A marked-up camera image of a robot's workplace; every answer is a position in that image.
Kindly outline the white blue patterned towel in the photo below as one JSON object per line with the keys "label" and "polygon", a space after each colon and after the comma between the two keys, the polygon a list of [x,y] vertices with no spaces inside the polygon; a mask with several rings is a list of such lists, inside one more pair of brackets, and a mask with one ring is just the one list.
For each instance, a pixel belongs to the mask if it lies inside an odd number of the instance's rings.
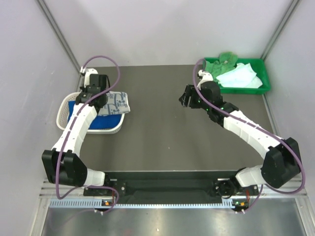
{"label": "white blue patterned towel", "polygon": [[122,115],[131,111],[126,92],[110,91],[107,103],[99,110],[98,116]]}

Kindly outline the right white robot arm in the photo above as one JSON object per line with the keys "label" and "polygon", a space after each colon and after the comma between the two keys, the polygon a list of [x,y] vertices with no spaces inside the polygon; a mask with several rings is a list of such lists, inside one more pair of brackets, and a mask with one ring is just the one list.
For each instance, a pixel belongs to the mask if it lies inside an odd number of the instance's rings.
{"label": "right white robot arm", "polygon": [[205,110],[211,121],[237,135],[262,157],[262,165],[243,168],[232,177],[229,187],[234,194],[242,194],[251,185],[279,189],[301,173],[298,143],[275,136],[248,119],[238,107],[223,100],[215,82],[205,82],[201,88],[186,85],[179,102],[183,107]]}

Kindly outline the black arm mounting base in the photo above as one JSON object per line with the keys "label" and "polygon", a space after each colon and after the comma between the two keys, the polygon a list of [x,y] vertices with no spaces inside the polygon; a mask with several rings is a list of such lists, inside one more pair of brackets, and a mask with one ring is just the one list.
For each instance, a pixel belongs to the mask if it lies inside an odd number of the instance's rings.
{"label": "black arm mounting base", "polygon": [[258,195],[258,187],[237,187],[236,171],[107,172],[105,185],[116,189],[120,204],[220,203],[223,197]]}

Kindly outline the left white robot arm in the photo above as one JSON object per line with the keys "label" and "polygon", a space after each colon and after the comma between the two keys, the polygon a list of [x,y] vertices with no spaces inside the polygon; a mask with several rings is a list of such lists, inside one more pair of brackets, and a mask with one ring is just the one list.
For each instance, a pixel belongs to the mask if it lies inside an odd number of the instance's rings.
{"label": "left white robot arm", "polygon": [[50,183],[74,187],[94,185],[95,190],[106,195],[112,184],[105,179],[105,173],[86,167],[79,158],[87,131],[108,98],[104,91],[109,88],[107,75],[85,75],[87,85],[81,87],[76,96],[72,115],[63,134],[52,147],[42,154],[42,162]]}

